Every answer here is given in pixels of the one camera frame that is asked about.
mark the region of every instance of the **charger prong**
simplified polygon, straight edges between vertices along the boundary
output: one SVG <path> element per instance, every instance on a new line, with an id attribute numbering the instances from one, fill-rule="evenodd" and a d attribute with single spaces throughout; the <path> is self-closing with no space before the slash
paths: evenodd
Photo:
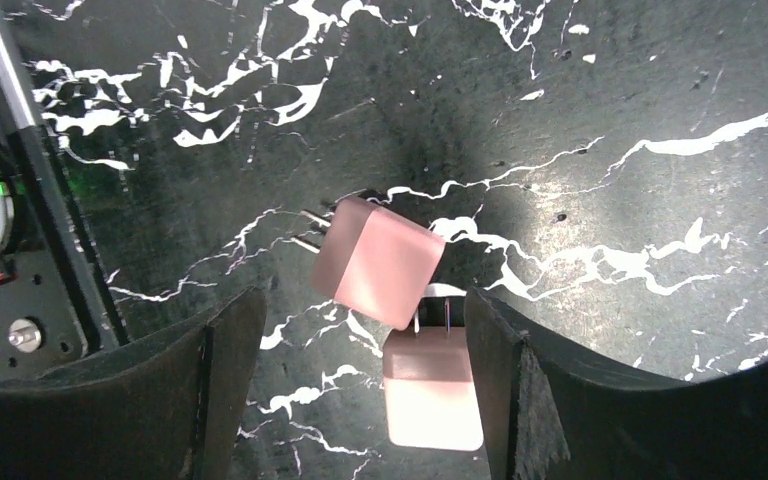
<path id="1" fill-rule="evenodd" d="M 310 210 L 302 210 L 302 215 L 311 219 L 314 223 L 317 223 L 321 227 L 328 228 L 331 226 L 331 222 L 311 212 Z"/>
<path id="2" fill-rule="evenodd" d="M 291 237 L 290 241 L 292 241 L 296 245 L 304 248 L 305 250 L 307 250 L 310 253 L 319 254 L 319 247 L 318 246 L 308 242 L 307 240 L 302 239 L 299 236 Z"/>

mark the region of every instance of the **black marble surface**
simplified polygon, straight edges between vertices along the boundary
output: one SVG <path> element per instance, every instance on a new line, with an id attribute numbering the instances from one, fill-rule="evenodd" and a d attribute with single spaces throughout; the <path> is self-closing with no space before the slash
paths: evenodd
<path id="1" fill-rule="evenodd" d="M 365 189 L 610 357 L 768 358 L 768 1 L 4 5 L 132 333 L 268 291 L 231 478 L 489 476 L 389 444 L 386 330 L 288 243 Z"/>

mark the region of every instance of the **screw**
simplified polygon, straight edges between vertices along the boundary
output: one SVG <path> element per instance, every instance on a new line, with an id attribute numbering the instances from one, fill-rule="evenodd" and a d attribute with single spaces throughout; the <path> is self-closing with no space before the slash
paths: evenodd
<path id="1" fill-rule="evenodd" d="M 20 352 L 31 353 L 42 345 L 42 332 L 31 320 L 20 318 L 10 325 L 7 341 Z"/>

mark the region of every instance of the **plug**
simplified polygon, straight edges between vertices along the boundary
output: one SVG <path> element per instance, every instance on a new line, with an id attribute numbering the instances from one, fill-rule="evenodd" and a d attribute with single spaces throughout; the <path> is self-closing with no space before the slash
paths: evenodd
<path id="1" fill-rule="evenodd" d="M 452 328 L 449 299 L 445 327 L 392 330 L 382 347 L 384 407 L 390 441 L 402 447 L 472 452 L 484 443 L 472 381 L 466 329 Z"/>
<path id="2" fill-rule="evenodd" d="M 396 330 L 407 328 L 446 241 L 358 197 L 337 203 L 331 220 L 302 214 L 327 230 L 321 247 L 293 237 L 317 254 L 310 275 L 314 290 Z"/>

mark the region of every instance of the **metal prong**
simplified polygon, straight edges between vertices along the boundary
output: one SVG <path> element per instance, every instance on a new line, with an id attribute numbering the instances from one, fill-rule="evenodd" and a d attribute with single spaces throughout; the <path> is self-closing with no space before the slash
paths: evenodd
<path id="1" fill-rule="evenodd" d="M 448 298 L 443 301 L 443 310 L 446 311 L 446 333 L 449 333 L 452 330 L 452 306 Z"/>
<path id="2" fill-rule="evenodd" d="M 319 247 L 317 247 L 316 245 L 308 242 L 307 240 L 303 240 L 301 237 L 292 237 L 292 238 L 290 238 L 290 241 L 292 241 L 296 245 L 304 248 L 308 252 L 317 253 L 317 254 L 319 253 Z"/>
<path id="3" fill-rule="evenodd" d="M 313 220 L 315 223 L 318 223 L 319 226 L 321 226 L 321 227 L 328 228 L 328 227 L 331 226 L 331 222 L 329 222 L 328 220 L 326 220 L 326 219 L 320 217 L 319 215 L 311 212 L 310 210 L 302 210 L 302 215 L 304 215 L 305 217 Z"/>

